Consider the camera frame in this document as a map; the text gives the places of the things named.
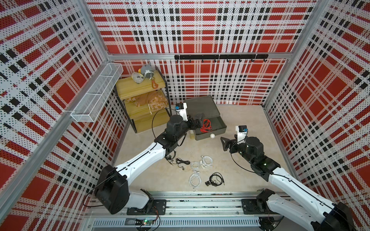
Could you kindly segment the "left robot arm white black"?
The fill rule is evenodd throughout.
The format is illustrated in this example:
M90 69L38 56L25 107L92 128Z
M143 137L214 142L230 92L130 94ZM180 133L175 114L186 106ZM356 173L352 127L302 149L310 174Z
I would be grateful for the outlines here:
M156 137L147 149L123 164L116 167L107 165L102 169L93 189L95 197L110 214L117 214L124 208L145 209L145 212L149 213L153 205L151 194L143 189L131 191L129 186L151 165L173 152L179 146L179 140L189 130L200 129L203 120L203 113L194 117L188 116L187 120L181 115L171 116L164 132Z

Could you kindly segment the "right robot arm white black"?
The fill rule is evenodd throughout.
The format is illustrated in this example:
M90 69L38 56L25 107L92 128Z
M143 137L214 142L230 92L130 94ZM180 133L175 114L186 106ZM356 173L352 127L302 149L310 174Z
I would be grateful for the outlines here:
M223 150L237 153L265 181L283 190L295 202L283 199L272 190L257 197L272 212L278 213L308 231L354 231L352 212L344 203L334 203L292 177L273 159L265 156L264 146L256 137L220 138Z

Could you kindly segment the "red earphones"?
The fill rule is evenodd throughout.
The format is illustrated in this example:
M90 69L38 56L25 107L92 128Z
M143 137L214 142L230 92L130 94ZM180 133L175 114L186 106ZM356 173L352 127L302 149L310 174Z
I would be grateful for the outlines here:
M212 131L212 125L211 125L211 121L209 119L204 119L203 121L203 127L200 128L200 132L202 133L208 133L208 132L211 132Z

